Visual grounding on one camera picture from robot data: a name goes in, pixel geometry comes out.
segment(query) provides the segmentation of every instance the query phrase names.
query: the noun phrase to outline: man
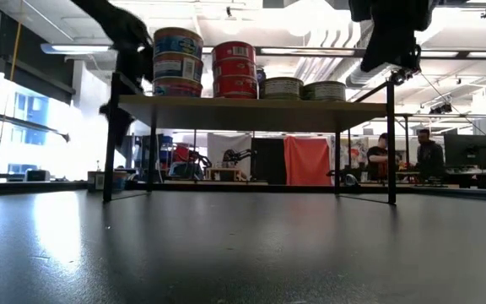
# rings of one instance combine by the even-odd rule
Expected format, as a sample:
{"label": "man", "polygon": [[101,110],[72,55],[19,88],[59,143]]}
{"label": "man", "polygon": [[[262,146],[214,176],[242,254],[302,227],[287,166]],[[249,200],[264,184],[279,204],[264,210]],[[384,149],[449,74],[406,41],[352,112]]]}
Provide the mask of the man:
{"label": "man", "polygon": [[387,133],[378,138],[378,145],[367,151],[369,179],[378,181],[387,178]]}
{"label": "man", "polygon": [[444,152],[435,141],[430,140],[429,129],[418,133],[418,164],[417,167],[423,178],[442,176],[444,173]]}

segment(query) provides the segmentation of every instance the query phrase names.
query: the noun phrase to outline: black table surface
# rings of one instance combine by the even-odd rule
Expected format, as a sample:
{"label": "black table surface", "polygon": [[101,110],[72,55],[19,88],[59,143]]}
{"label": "black table surface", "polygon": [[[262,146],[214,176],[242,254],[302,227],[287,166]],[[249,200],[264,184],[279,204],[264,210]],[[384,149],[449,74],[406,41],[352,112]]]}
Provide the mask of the black table surface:
{"label": "black table surface", "polygon": [[0,196],[0,303],[486,303],[485,201],[100,200]]}

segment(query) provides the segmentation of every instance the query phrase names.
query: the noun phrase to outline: ceiling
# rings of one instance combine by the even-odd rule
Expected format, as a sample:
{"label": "ceiling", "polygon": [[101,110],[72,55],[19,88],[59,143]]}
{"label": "ceiling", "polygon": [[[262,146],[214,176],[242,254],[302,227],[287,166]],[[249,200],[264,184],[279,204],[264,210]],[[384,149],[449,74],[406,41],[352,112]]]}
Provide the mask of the ceiling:
{"label": "ceiling", "polygon": [[[208,46],[232,40],[246,41],[255,46],[326,46],[320,41],[329,39],[327,46],[351,47],[360,38],[359,25],[349,20],[349,12],[336,11],[325,0],[299,0],[287,8],[262,8],[262,0],[111,2],[138,15],[152,33],[166,26],[185,27],[199,33]],[[0,9],[15,19],[21,19],[25,26],[51,43],[110,43],[102,29],[70,0],[24,0],[22,12],[19,4],[20,0],[0,0]],[[224,20],[228,5],[238,21]],[[480,18],[481,13],[481,9],[436,9],[431,28],[419,37],[423,48],[486,50],[486,19]],[[238,31],[236,35],[227,33],[234,30]],[[88,68],[104,81],[110,79],[115,58],[114,52],[75,57],[86,61]],[[325,80],[331,74],[331,71],[325,70],[301,72],[298,68],[304,62],[305,59],[298,57],[257,59],[257,64],[265,67],[268,77],[295,75],[308,82],[312,79]],[[332,70],[340,62],[339,59],[334,61]],[[396,102],[406,111],[416,111],[419,105],[440,97],[436,90],[441,94],[455,90],[458,94],[453,101],[458,108],[467,109],[472,102],[471,93],[486,85],[486,62],[483,61],[427,60],[422,61],[422,69],[425,77],[417,76],[396,89]],[[361,91],[350,90],[348,95],[354,98],[361,96],[385,77],[377,77],[373,84],[368,84]],[[385,102],[385,92],[373,95],[368,102]]]}

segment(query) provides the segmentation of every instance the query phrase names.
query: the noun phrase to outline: computer monitor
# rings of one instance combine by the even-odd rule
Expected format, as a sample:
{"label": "computer monitor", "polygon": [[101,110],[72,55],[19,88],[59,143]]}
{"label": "computer monitor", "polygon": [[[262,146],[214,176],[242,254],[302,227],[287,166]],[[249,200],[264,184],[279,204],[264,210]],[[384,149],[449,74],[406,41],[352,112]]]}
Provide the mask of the computer monitor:
{"label": "computer monitor", "polygon": [[486,169],[486,135],[444,135],[446,166]]}

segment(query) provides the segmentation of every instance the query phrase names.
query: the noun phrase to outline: wooden shelf board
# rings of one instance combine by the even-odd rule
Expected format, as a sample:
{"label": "wooden shelf board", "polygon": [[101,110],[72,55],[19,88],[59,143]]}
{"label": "wooden shelf board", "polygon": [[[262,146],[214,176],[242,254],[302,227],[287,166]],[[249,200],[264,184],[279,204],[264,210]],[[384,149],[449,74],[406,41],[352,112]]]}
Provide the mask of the wooden shelf board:
{"label": "wooden shelf board", "polygon": [[122,95],[119,106],[157,128],[324,132],[345,131],[386,115],[385,104]]}

